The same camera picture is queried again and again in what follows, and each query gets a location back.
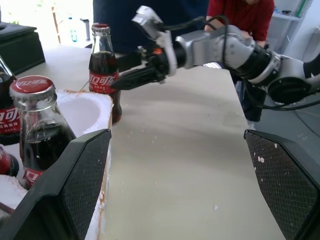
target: black box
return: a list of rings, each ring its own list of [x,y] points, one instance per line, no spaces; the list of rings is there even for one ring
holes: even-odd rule
[[[46,61],[36,29],[0,23],[0,55],[15,75]]]

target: black mesh panel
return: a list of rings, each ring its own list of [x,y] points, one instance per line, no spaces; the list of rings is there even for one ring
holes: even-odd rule
[[[318,200],[314,184],[277,143],[247,133],[262,195],[287,240],[294,240]]]
[[[102,157],[101,149],[103,146],[107,148],[108,143],[99,139],[88,143],[86,146],[88,150],[80,157],[62,189],[62,201],[68,209],[69,217],[80,240],[86,237],[99,197],[101,179],[104,175],[104,168],[101,165],[105,165],[108,153],[106,149]]]

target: robotic arm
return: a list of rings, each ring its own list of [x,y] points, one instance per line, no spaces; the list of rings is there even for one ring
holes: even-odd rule
[[[193,31],[172,43],[169,30],[159,26],[163,22],[149,7],[141,6],[132,19],[159,48],[147,51],[139,47],[146,67],[123,74],[112,87],[130,90],[148,83],[163,83],[177,68],[191,69],[211,62],[224,67],[247,80],[254,87],[266,91],[276,102],[291,104],[320,92],[320,55],[312,62],[268,51],[246,39],[233,25],[213,32]]]

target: wall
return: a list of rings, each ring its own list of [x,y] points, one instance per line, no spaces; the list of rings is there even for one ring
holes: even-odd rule
[[[320,26],[320,0],[313,0],[296,35],[291,40],[285,54],[302,60],[310,39],[317,26]]]

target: red shirt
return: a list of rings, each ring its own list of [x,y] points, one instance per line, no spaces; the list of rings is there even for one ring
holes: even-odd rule
[[[207,16],[224,14],[230,25],[252,33],[255,41],[265,41],[274,8],[274,0],[260,0],[252,5],[244,0],[210,0]]]

